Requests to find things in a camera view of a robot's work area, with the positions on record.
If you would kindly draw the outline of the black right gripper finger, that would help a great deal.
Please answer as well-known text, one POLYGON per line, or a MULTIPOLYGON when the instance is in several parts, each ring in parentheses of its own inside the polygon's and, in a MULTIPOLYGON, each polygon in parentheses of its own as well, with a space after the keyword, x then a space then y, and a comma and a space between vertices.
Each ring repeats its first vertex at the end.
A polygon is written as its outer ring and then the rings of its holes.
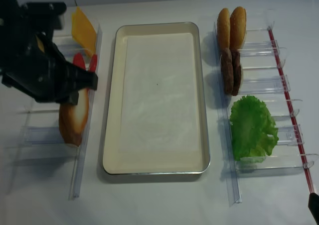
POLYGON ((313 217, 319 216, 319 196, 316 193, 310 193, 308 208, 313 217))

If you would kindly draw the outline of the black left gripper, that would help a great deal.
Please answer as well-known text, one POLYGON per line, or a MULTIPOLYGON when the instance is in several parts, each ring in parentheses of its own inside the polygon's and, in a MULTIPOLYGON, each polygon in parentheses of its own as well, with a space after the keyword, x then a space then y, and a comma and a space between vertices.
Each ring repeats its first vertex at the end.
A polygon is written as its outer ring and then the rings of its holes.
POLYGON ((78 104, 81 89, 96 90, 98 76, 66 61, 52 42, 63 28, 63 2, 0 0, 0 75, 40 103, 78 104))

